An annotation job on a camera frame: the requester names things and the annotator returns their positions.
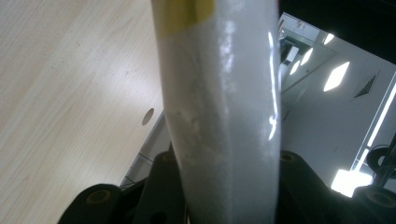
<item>table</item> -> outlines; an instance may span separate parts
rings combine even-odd
[[[118,185],[163,111],[147,0],[0,0],[0,71],[0,223]]]

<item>ceiling light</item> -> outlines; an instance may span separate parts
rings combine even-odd
[[[305,64],[306,62],[308,62],[309,58],[311,57],[312,51],[314,49],[310,49],[303,57],[303,59],[301,60],[301,65]]]
[[[297,61],[297,63],[295,63],[294,66],[291,68],[291,75],[293,75],[297,71],[298,65],[300,65],[300,61]]]
[[[341,84],[341,81],[343,80],[344,75],[346,74],[348,67],[349,62],[343,63],[342,65],[334,68],[329,76],[329,79],[326,82],[323,91],[329,91],[339,86]]]
[[[370,175],[361,172],[338,170],[332,189],[351,198],[355,188],[370,185],[372,181]]]
[[[333,38],[334,38],[334,35],[328,34],[326,39],[324,40],[324,45],[329,44],[329,42],[332,41]]]
[[[373,144],[373,142],[376,138],[376,135],[378,134],[379,128],[381,127],[382,122],[384,121],[384,118],[388,113],[390,104],[392,103],[393,99],[395,98],[395,93],[396,93],[396,84],[393,86],[392,92],[390,93],[390,96],[389,96],[387,102],[385,103],[384,109],[381,112],[381,116],[379,116],[378,122],[376,123],[376,125],[374,127],[373,133],[369,139],[369,142],[367,143],[368,147],[370,147]]]
[[[291,47],[288,57],[286,57],[286,61],[293,62],[294,58],[297,56],[299,49],[296,47]]]

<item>white pole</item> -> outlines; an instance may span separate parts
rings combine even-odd
[[[275,0],[152,0],[164,114],[191,223],[273,223]]]

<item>yellow tape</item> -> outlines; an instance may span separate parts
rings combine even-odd
[[[151,0],[158,37],[165,37],[206,20],[214,0]]]

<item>wooden surface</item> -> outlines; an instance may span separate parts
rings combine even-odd
[[[150,1],[0,0],[0,106],[0,223],[119,185],[163,110]]]

